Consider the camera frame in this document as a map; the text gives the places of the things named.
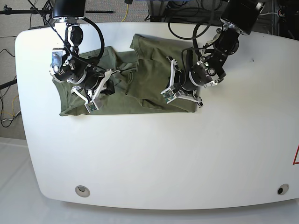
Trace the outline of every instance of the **circular hole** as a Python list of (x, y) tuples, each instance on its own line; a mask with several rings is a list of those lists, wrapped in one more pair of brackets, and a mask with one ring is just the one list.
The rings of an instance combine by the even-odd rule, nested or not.
[(88, 197), (90, 196), (90, 191), (88, 188), (84, 187), (84, 186), (77, 186), (75, 188), (75, 192), (77, 195), (79, 195), (80, 197)]
[(277, 190), (277, 194), (278, 195), (284, 195), (287, 193), (287, 191), (289, 190), (290, 186), (288, 184), (283, 184), (281, 185), (278, 190)]

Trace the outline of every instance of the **red warning sign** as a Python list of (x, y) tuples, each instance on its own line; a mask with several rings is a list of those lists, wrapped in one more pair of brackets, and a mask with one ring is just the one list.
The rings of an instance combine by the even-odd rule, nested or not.
[(295, 159), (294, 159), (294, 163), (293, 163), (293, 165), (295, 165), (295, 164), (299, 164), (299, 155), (298, 155), (298, 151), (299, 151), (299, 146), (298, 146), (298, 149), (297, 149), (297, 152), (296, 152), (296, 155), (295, 155)]

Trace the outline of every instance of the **yellow cable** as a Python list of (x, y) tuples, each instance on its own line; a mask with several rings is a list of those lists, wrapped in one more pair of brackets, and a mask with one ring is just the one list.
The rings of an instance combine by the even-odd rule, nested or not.
[(8, 114), (8, 115), (14, 117), (14, 115), (12, 115), (11, 113), (8, 113), (8, 112), (6, 112), (6, 111), (2, 111), (2, 112), (0, 112), (0, 114), (2, 114), (2, 113), (6, 113), (6, 114)]
[(15, 101), (15, 99), (17, 99), (17, 97), (19, 97), (19, 96), (16, 96), (16, 97), (13, 99), (13, 103), (12, 103), (13, 117), (15, 116), (15, 113), (14, 113), (14, 101)]
[(129, 12), (129, 4), (127, 4), (127, 12), (126, 12), (125, 18), (123, 18), (123, 20), (121, 22), (124, 22), (126, 20), (128, 12)]

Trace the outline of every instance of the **green cloth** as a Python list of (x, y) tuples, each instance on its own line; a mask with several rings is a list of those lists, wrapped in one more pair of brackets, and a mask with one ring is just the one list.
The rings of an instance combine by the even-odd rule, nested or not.
[[(118, 69), (111, 79), (114, 82), (115, 94), (101, 94), (103, 106), (93, 115), (104, 114), (137, 114), (162, 112), (195, 112), (196, 103), (176, 99), (166, 104), (160, 95), (166, 88), (170, 77), (170, 62), (167, 56), (177, 59), (180, 65), (181, 48), (166, 40), (157, 41), (135, 35), (131, 44), (135, 51), (115, 52), (106, 47), (99, 66), (105, 69)], [(90, 58), (99, 54), (99, 50), (81, 54)], [(89, 114), (84, 101), (76, 94), (71, 95), (71, 83), (58, 83), (61, 101), (61, 116)]]

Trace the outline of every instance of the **white table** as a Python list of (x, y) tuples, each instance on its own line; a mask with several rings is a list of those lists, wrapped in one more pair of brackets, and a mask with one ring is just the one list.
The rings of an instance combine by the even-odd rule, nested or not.
[[(129, 50), (135, 33), (176, 40), (165, 23), (99, 26), (106, 46), (116, 51)], [(172, 27), (184, 36), (193, 30)], [(81, 52), (99, 48), (96, 31), (82, 29)], [(239, 39), (238, 52), (224, 66), (225, 81), (201, 92), (205, 106), (197, 113), (60, 117), (49, 75), (59, 39), (49, 28), (19, 34), (18, 89), (41, 192), (68, 202), (159, 210), (298, 198), (299, 43), (259, 33)], [(280, 196), (282, 184), (290, 189)], [(79, 197), (78, 185), (90, 196)]]

